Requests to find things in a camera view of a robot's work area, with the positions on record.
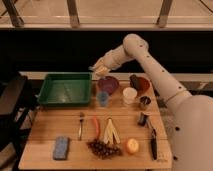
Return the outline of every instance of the blue cup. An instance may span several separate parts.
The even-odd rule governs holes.
[[[109,94],[106,91],[99,91],[97,93],[97,100],[101,107],[106,107],[108,104]]]

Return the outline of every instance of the black wall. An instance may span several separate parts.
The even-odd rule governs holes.
[[[0,31],[0,59],[10,58],[18,70],[88,71],[88,66],[122,43],[132,31]],[[134,32],[169,72],[210,73],[213,32]],[[141,72],[136,61],[116,72]]]

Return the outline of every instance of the blue sponge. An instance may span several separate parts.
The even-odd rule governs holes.
[[[54,160],[66,160],[67,151],[69,147],[69,138],[68,137],[57,137],[55,140],[55,148],[53,151]]]

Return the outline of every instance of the cup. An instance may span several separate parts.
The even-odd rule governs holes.
[[[108,104],[109,94],[106,91],[99,91],[97,93],[97,100],[101,107],[106,107]]]
[[[142,96],[139,99],[139,104],[142,110],[146,110],[150,103],[151,99],[148,96]]]
[[[137,90],[132,87],[127,87],[123,90],[123,102],[125,105],[131,105],[134,103],[137,96]]]

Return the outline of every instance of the black handle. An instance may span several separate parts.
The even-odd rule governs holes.
[[[152,157],[154,160],[157,159],[157,140],[156,138],[151,139]]]

